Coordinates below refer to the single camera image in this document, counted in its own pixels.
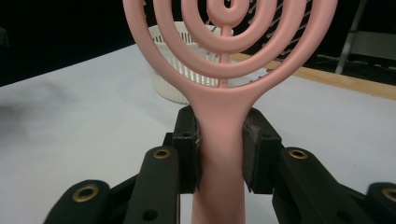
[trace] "white plastic container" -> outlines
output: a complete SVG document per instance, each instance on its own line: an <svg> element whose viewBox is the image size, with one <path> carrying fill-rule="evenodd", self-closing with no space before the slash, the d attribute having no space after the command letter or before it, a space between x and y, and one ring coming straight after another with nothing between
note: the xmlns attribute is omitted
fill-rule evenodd
<svg viewBox="0 0 396 224"><path fill-rule="evenodd" d="M218 62L219 61L219 56L216 54L213 54L211 52L208 52L205 49L202 49L198 46L197 43L195 43L190 34L187 31L186 26L184 25L183 21L175 21L175 26L177 30L179 31L181 37L183 38L184 42L186 42L186 45L189 46L191 49L193 49L198 55L201 55L202 57L212 61L212 62ZM207 25L207 29L213 31L213 33L220 35L220 29L216 28L215 26ZM176 70L179 71L179 73L191 79L192 81L195 81L197 83L200 83L202 85L206 85L209 87L217 87L218 86L218 80L215 78L211 77L203 77L193 71L190 70L190 68L186 67L184 64L182 64L176 57L175 55L171 52L171 50L167 47L167 45L164 43L163 37L161 35L160 29L158 26L151 26L148 28L149 32L151 34L152 39L154 40L154 43L156 44L157 48L160 50L161 54L164 56L164 58L172 64ZM181 94L180 91L178 91L175 87L173 87L171 84L166 82L158 73L155 71L151 66L149 66L151 69L151 82L154 86L154 89L158 94L160 94L163 98L180 103L180 104L188 104L189 101L184 97L183 94Z"/></svg>

